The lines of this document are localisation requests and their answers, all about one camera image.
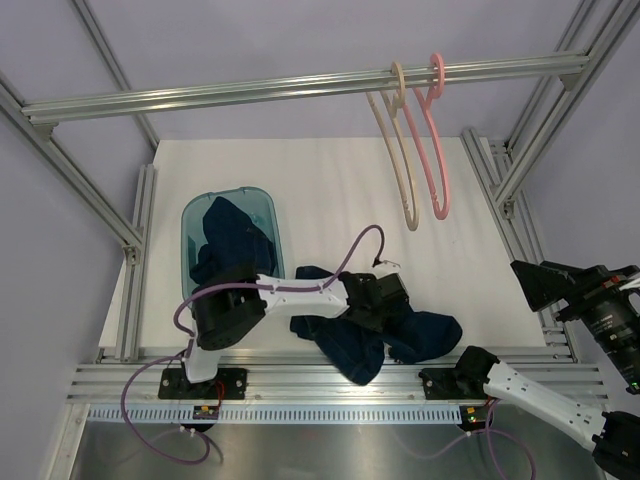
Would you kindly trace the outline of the dark denim skirt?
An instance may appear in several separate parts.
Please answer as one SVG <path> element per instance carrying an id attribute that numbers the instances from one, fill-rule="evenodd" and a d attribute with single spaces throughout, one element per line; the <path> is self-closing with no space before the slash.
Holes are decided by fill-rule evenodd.
<path id="1" fill-rule="evenodd" d="M 224 197 L 217 197 L 201 221 L 205 243 L 189 276 L 198 286 L 232 268 L 251 265 L 258 274 L 273 276 L 276 247 L 251 217 Z"/>

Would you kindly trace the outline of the beige wooden hanger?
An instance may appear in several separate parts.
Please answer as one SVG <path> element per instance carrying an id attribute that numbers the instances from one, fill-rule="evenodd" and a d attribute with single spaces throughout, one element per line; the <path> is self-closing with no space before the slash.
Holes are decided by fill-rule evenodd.
<path id="1" fill-rule="evenodd" d="M 404 71 L 400 63 L 393 61 L 390 71 L 397 81 L 397 87 L 393 95 L 385 90 L 380 90 L 379 95 L 384 104 L 387 117 L 393 128 L 395 141 L 392 141 L 391 134 L 387 128 L 381 110 L 370 92 L 366 93 L 366 98 L 371 112 L 378 125 L 381 138 L 387 149 L 389 160 L 398 188 L 401 207 L 406 226 L 410 232 L 415 232 L 420 223 L 419 202 L 416 195 L 416 183 L 414 170 L 411 162 L 411 155 L 408 152 L 405 136 L 398 121 L 398 113 L 406 106 L 406 83 Z"/>

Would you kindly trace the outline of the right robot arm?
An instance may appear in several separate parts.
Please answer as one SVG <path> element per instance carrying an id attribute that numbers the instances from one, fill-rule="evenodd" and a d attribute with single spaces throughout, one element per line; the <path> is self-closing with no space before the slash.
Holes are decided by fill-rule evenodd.
<path id="1" fill-rule="evenodd" d="M 639 268 L 579 268 L 549 261 L 511 264 L 530 309 L 558 302 L 557 322 L 582 322 L 613 363 L 631 395 L 639 392 L 639 313 L 630 298 L 639 291 Z M 456 389 L 513 404 L 555 427 L 588 451 L 615 479 L 639 476 L 639 417 L 607 407 L 586 369 L 530 378 L 527 372 L 477 346 L 467 347 L 453 369 Z"/>

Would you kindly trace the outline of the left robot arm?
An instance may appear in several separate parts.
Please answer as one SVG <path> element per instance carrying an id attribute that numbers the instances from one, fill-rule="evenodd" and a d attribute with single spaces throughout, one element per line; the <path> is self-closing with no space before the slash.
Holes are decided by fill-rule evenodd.
<path id="1" fill-rule="evenodd" d="M 408 303 L 396 270 L 286 280 L 252 267 L 235 268 L 197 287 L 173 315 L 176 328 L 189 336 L 180 356 L 181 386 L 195 398 L 208 396 L 216 385 L 222 352 L 264 318 L 323 320 L 381 333 Z"/>

